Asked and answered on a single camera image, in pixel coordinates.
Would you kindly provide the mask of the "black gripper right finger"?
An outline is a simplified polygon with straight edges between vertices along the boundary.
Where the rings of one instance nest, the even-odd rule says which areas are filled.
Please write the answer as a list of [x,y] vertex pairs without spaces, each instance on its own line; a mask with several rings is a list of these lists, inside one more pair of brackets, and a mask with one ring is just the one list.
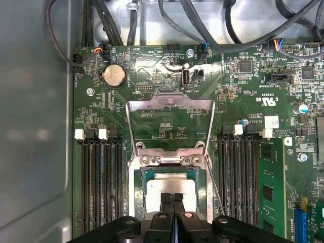
[[289,242],[229,216],[218,216],[212,223],[184,209],[183,194],[173,194],[173,208],[181,238],[179,242]]

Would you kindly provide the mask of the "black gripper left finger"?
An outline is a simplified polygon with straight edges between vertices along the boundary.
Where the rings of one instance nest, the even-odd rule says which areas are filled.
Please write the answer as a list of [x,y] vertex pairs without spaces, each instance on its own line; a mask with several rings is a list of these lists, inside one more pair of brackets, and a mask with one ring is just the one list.
[[70,242],[172,242],[174,215],[170,193],[161,194],[160,209],[143,221],[132,216],[120,217]]

